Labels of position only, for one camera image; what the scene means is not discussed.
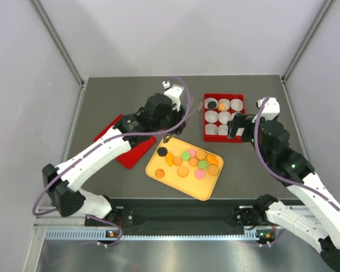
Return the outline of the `orange flower cookie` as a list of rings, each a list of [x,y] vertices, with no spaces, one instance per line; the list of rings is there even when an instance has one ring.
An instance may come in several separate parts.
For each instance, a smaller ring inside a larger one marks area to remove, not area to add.
[[[223,104],[223,103],[219,103],[219,105],[218,105],[218,110],[219,110],[220,112],[226,111],[226,110],[227,110],[227,106],[226,106],[225,104]]]

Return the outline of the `metal tongs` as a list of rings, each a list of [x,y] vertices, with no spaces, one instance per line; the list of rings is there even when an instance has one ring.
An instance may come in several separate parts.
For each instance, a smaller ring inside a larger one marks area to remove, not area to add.
[[[186,123],[190,120],[192,115],[195,114],[195,112],[199,112],[202,109],[202,107],[203,107],[202,100],[196,101],[195,99],[192,99],[190,105],[192,106],[194,104],[194,102],[195,102],[195,106],[190,109],[190,112],[189,112],[187,118],[185,119],[185,121],[183,122],[183,124],[177,129],[176,132],[171,132],[171,133],[165,134],[165,136],[163,137],[163,143],[168,143],[173,136],[180,135],[182,133],[182,131],[185,129]]]

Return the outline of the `red cookie box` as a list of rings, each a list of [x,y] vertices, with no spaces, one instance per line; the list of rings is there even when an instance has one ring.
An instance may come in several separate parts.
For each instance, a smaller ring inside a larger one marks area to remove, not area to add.
[[[220,112],[208,109],[207,102],[216,100],[227,106],[227,110]],[[205,142],[242,143],[241,135],[244,129],[239,129],[235,138],[228,138],[227,122],[232,120],[237,112],[245,114],[245,99],[236,93],[206,93],[203,96],[203,140]]]

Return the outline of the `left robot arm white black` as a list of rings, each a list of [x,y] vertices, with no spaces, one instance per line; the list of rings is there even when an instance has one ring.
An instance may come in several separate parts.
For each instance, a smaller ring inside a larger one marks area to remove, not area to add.
[[[62,217],[89,214],[104,224],[116,221],[117,211],[109,198],[82,189],[82,185],[116,157],[134,149],[161,132],[180,134],[185,127],[186,108],[181,92],[167,90],[148,98],[137,113],[123,116],[92,145],[57,166],[42,169],[44,185],[54,207]]]

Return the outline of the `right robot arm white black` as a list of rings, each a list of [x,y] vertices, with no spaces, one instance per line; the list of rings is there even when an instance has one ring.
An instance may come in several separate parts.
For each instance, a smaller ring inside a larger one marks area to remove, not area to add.
[[[227,122],[228,137],[243,130],[241,140],[254,147],[270,175],[298,197],[316,218],[311,221],[268,194],[258,197],[253,217],[259,224],[273,223],[304,240],[334,271],[340,271],[340,204],[322,183],[311,163],[289,146],[289,132],[278,116],[238,113]]]

